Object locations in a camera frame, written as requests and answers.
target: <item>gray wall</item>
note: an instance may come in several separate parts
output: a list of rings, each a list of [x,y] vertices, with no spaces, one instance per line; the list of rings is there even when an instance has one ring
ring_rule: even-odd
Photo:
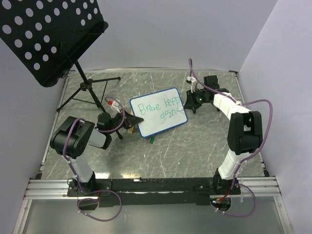
[[[273,123],[262,151],[295,233],[312,233],[312,2],[279,0],[239,72],[246,101],[267,98]],[[250,106],[268,120],[265,104]]]
[[[62,82],[41,87],[0,39],[0,233],[12,233],[29,177],[39,170]]]
[[[106,32],[82,56],[86,69],[239,71],[276,0],[99,0]]]

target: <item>black mounting bar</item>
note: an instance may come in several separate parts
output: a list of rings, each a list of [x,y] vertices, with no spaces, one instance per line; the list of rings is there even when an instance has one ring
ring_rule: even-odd
[[[210,195],[224,195],[232,180],[221,180],[218,171],[208,178],[139,178],[139,179],[96,179],[97,190],[112,190],[123,205],[189,204],[210,205]],[[240,187],[234,187],[231,195],[239,195]],[[69,197],[97,197],[98,193],[85,195],[74,182],[70,182]],[[116,196],[101,193],[100,207],[119,205]]]

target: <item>tripod leg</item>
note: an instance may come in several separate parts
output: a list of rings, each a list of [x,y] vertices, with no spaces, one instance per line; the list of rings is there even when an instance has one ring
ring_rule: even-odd
[[[101,108],[101,110],[105,113],[106,111],[105,111],[104,107],[102,106],[102,104],[100,103],[100,101],[99,101],[98,97],[96,96],[96,94],[94,93],[94,91],[92,89],[89,89],[89,92],[90,92],[94,102],[96,103],[97,107]]]
[[[121,80],[121,77],[114,77],[114,78],[107,78],[107,79],[96,79],[96,80],[93,81],[93,83],[109,81],[109,80],[115,80],[115,79]]]
[[[76,92],[73,93],[60,107],[57,108],[57,112],[59,112],[71,99],[73,99],[79,92],[81,88],[78,88]]]
[[[122,140],[122,139],[123,139],[122,134],[120,134],[118,131],[116,131],[116,133],[117,133],[117,135],[118,135],[118,138],[119,138],[120,140]]]
[[[103,102],[103,98],[104,98],[104,94],[105,94],[105,90],[106,90],[107,83],[108,83],[108,82],[105,83],[105,88],[104,88],[104,91],[103,91],[103,94],[102,94],[101,103]]]

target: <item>wooden block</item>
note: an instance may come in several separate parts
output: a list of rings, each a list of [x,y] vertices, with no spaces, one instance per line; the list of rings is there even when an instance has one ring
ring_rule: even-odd
[[[129,129],[128,129],[128,133],[129,133],[129,134],[132,134],[134,129],[135,129],[135,127],[134,127],[134,126],[133,126],[132,128],[129,128]]]

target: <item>black perforated panel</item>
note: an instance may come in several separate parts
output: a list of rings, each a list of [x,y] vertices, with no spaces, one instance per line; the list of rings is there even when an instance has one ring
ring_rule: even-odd
[[[0,0],[0,37],[44,87],[108,27],[96,0]]]

